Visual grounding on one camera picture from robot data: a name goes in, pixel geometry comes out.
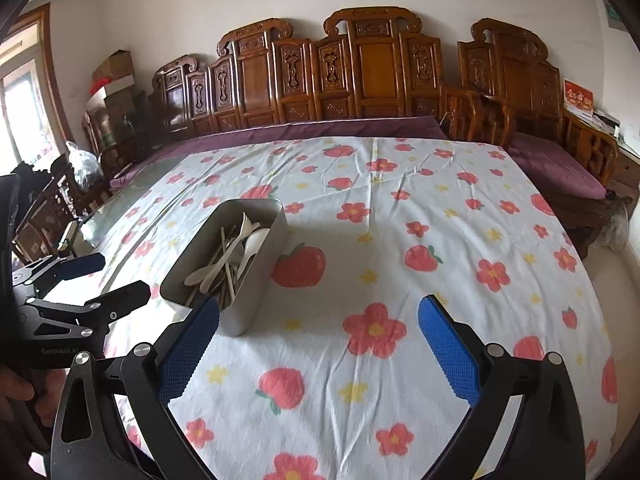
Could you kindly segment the person's left hand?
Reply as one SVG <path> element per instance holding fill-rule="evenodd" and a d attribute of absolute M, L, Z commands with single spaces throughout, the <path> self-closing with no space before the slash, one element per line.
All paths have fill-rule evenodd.
<path fill-rule="evenodd" d="M 13 410 L 10 400 L 26 402 L 35 400 L 35 411 L 45 427 L 52 427 L 58 404 L 60 403 L 67 372 L 48 370 L 44 375 L 43 390 L 36 393 L 34 386 L 25 378 L 18 376 L 9 367 L 2 365 L 0 370 L 1 419 L 10 422 Z"/>

